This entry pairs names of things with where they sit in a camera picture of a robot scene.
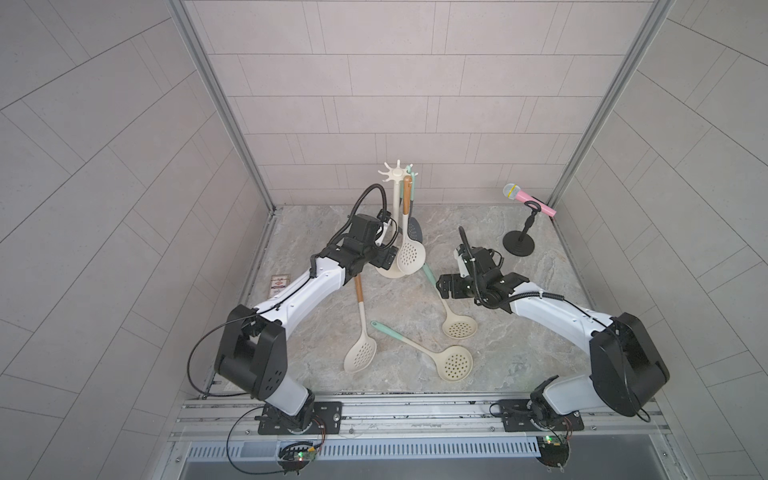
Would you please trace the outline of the cream skimmer green handle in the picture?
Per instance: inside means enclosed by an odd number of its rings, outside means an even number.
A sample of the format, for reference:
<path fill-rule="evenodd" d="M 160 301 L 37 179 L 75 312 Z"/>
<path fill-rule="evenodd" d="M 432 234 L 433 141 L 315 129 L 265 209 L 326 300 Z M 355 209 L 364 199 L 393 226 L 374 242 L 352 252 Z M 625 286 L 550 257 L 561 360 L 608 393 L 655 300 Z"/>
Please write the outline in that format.
<path fill-rule="evenodd" d="M 465 347 L 453 345 L 447 347 L 441 352 L 434 352 L 412 341 L 408 337 L 400 334 L 399 332 L 383 323 L 372 321 L 371 326 L 376 330 L 396 340 L 399 340 L 404 344 L 409 345 L 429 356 L 435 364 L 439 377 L 444 381 L 461 381 L 468 377 L 473 369 L 473 357 L 470 351 Z"/>
<path fill-rule="evenodd" d="M 438 297 L 446 312 L 446 319 L 442 324 L 442 331 L 445 335 L 453 339 L 462 340 L 468 339 L 477 333 L 478 323 L 474 318 L 454 313 L 440 292 L 438 292 Z"/>

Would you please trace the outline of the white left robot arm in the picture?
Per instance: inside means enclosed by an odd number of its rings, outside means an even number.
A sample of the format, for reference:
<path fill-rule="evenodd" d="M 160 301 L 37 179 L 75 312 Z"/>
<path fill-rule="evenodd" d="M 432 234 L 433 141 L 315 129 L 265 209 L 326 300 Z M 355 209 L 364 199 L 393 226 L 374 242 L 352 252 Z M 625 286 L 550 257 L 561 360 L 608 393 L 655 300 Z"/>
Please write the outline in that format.
<path fill-rule="evenodd" d="M 341 234 L 310 257 L 309 269 L 286 290 L 255 307 L 233 309 L 220 339 L 215 372 L 303 428 L 311 417 L 314 394 L 288 376 L 287 340 L 326 297 L 366 265 L 388 258 L 390 246 L 381 238 L 390 220 L 385 209 L 376 216 L 351 214 Z"/>

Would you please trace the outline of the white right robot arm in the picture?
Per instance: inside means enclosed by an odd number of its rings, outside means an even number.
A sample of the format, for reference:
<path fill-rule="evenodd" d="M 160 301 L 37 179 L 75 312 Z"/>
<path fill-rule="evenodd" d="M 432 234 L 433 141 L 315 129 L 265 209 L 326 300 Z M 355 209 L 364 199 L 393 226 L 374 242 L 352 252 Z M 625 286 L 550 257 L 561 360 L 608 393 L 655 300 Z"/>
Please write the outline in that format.
<path fill-rule="evenodd" d="M 635 417 L 670 380 L 646 327 L 632 314 L 611 316 L 582 308 L 497 268 L 484 274 L 444 274 L 435 287 L 444 299 L 471 298 L 479 306 L 532 320 L 588 354 L 588 374 L 553 376 L 531 392 L 528 410 L 541 424 L 601 406 Z"/>

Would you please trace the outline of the cream skimmer green handle bottom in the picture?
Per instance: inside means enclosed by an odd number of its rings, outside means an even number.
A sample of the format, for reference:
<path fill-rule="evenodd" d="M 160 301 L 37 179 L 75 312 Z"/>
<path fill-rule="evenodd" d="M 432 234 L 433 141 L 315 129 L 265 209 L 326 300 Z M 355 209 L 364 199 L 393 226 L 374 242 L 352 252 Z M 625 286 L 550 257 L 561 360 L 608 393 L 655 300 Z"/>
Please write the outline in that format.
<path fill-rule="evenodd" d="M 447 347 L 441 352 L 434 352 L 412 341 L 408 337 L 400 334 L 399 332 L 383 323 L 372 321 L 371 326 L 376 330 L 396 340 L 399 340 L 404 344 L 409 345 L 429 356 L 435 364 L 439 377 L 444 381 L 461 381 L 468 377 L 473 369 L 473 357 L 470 351 L 465 347 L 453 345 Z"/>

